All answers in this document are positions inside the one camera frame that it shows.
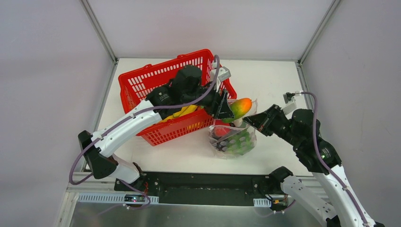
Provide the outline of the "red plastic shopping basket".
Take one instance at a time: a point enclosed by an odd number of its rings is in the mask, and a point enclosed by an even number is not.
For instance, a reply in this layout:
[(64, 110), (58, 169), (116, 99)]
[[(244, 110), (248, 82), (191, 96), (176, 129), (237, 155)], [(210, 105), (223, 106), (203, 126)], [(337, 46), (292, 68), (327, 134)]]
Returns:
[[(210, 70), (215, 63), (214, 56), (208, 49), (198, 50), (192, 53), (179, 55), (173, 60), (156, 65), (148, 64), (142, 68), (121, 74), (118, 77), (121, 92), (120, 97), (125, 113), (137, 107), (143, 99), (150, 100), (155, 106), (179, 105), (170, 91), (171, 80), (175, 78), (178, 70), (186, 65), (197, 66), (202, 70), (201, 84), (204, 86), (210, 81)], [(228, 99), (235, 99), (237, 93), (230, 84), (230, 80), (215, 85), (218, 92), (226, 89)], [(167, 122), (156, 123), (137, 135), (145, 139), (150, 145), (156, 146), (173, 140), (185, 134), (210, 126), (213, 117), (206, 109), (197, 105), (198, 109), (190, 114)], [(162, 120), (178, 112), (177, 109), (161, 109)]]

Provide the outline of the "orange green mango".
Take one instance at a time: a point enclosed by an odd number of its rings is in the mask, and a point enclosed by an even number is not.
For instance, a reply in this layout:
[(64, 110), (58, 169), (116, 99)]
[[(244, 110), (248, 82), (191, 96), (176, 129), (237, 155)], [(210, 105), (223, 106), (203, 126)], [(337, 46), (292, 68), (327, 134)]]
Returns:
[(231, 123), (235, 120), (242, 118), (250, 111), (250, 109), (252, 108), (252, 105), (253, 105), (252, 100), (249, 98), (242, 98), (242, 99), (238, 99), (238, 100), (234, 101), (230, 105), (230, 108), (234, 114), (234, 117), (223, 119), (222, 122), (223, 123)]

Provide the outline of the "red apple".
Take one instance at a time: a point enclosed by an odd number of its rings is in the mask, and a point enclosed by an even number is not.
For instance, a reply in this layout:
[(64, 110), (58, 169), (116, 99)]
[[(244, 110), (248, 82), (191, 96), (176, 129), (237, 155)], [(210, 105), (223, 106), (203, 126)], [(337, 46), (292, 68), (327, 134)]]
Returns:
[(226, 136), (227, 134), (230, 133), (230, 131), (231, 131), (231, 129), (224, 125), (215, 126), (213, 129), (214, 135), (219, 138)]

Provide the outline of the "clear zip top bag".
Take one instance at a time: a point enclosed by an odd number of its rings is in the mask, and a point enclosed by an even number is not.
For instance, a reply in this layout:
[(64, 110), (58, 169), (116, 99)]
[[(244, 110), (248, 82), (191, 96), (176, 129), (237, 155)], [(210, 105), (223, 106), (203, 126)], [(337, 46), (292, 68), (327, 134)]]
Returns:
[(215, 119), (209, 127), (209, 143), (217, 157), (240, 157), (255, 147), (255, 129), (243, 117), (232, 122)]

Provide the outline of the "green lettuce head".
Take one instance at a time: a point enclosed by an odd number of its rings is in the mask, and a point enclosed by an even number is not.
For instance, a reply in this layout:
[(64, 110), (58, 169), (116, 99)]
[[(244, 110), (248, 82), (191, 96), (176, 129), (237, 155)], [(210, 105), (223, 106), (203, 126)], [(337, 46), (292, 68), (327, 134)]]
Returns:
[(244, 129), (237, 134), (228, 137), (231, 145), (224, 153), (234, 156), (242, 156), (251, 151), (256, 144), (255, 133)]

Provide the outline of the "dark purple grape bunch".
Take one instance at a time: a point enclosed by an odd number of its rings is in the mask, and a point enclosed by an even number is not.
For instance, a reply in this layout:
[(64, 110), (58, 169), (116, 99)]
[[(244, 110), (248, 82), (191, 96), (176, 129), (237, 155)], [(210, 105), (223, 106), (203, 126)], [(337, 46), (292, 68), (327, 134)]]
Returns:
[(226, 152), (231, 145), (228, 138), (219, 137), (214, 133), (211, 135), (209, 142), (214, 149), (220, 152)]

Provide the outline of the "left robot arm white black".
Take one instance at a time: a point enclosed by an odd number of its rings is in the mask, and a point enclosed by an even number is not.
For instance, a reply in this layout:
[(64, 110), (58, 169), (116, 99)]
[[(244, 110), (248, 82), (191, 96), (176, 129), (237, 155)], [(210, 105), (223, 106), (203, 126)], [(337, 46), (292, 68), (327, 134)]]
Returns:
[(213, 80), (202, 86), (202, 71), (193, 65), (184, 66), (173, 79), (153, 89), (118, 121), (93, 133), (82, 131), (78, 139), (92, 176), (95, 179), (114, 177), (125, 181), (132, 191), (139, 191), (144, 186), (144, 178), (138, 167), (115, 155), (126, 141), (190, 105), (202, 106), (214, 119), (234, 118), (228, 104), (228, 92), (219, 87), (229, 78), (229, 72), (217, 67), (212, 74)]

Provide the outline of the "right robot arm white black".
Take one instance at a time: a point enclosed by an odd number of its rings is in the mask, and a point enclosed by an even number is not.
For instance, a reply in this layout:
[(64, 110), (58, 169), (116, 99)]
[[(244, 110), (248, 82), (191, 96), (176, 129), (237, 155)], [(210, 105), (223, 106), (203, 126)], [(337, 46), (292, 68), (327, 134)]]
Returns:
[(308, 109), (296, 109), (291, 119), (278, 105), (243, 118), (265, 136), (277, 135), (293, 147), (296, 157), (321, 184), (329, 201), (321, 199), (281, 166), (269, 174), (271, 192), (284, 192), (302, 205), (323, 227), (382, 227), (361, 205), (332, 144), (317, 135), (320, 122)]

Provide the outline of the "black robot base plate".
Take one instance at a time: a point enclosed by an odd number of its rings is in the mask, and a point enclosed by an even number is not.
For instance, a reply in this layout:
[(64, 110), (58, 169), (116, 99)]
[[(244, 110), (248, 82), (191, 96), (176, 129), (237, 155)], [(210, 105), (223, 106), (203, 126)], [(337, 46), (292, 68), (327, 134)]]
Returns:
[(255, 199), (283, 198), (280, 182), (269, 175), (225, 175), (146, 171), (131, 187), (162, 204), (252, 206)]

